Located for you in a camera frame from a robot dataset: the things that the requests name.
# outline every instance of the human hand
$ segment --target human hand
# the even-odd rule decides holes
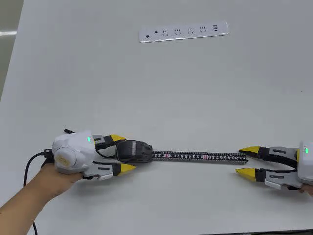
[[[49,201],[68,190],[76,181],[83,177],[81,173],[59,173],[54,164],[45,164],[39,173],[27,184]]]
[[[311,185],[304,185],[300,189],[300,192],[307,192],[310,196],[313,197],[313,186],[311,186]]]

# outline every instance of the person's finger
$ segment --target person's finger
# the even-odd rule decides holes
[[[313,196],[313,186],[311,185],[304,185],[301,190],[309,193],[310,196]]]

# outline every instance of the black cable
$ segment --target black cable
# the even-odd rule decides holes
[[[296,230],[296,231],[278,231],[278,232],[261,232],[261,233],[252,233],[253,235],[293,235],[293,234],[301,234],[301,233],[313,233],[313,230]]]
[[[31,162],[32,162],[36,157],[38,157],[38,156],[44,156],[44,155],[45,155],[44,152],[37,153],[37,154],[35,154],[34,156],[32,156],[32,157],[28,160],[28,163],[27,163],[26,168],[25,168],[23,187],[25,187],[26,184],[27,184],[28,169],[29,169],[29,166],[30,166]],[[35,235],[38,235],[35,222],[33,223],[33,227],[34,227]]]
[[[101,157],[103,157],[103,158],[115,159],[115,155],[112,155],[112,156],[105,156],[105,155],[103,155],[102,153],[100,153],[98,149],[96,149],[96,152],[97,152],[97,154],[99,154],[99,155],[100,155]]]

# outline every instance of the power cord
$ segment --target power cord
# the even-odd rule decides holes
[[[31,162],[32,162],[36,157],[38,157],[38,156],[44,156],[44,157],[46,157],[47,159],[46,159],[45,163],[47,163],[47,162],[51,161],[51,156],[53,156],[53,154],[52,154],[51,149],[45,149],[44,152],[37,153],[37,154],[35,154],[34,156],[32,156],[32,157],[28,160],[28,163],[27,163],[26,168],[25,168],[23,187],[25,187],[26,184],[27,184],[27,176],[28,176],[29,166],[30,166]],[[35,222],[33,223],[33,228],[34,228],[35,235],[38,235]]]

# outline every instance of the measuring tape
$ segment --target measuring tape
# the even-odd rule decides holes
[[[175,152],[153,151],[152,161],[230,163],[244,165],[248,162],[242,153],[207,153],[207,152]]]

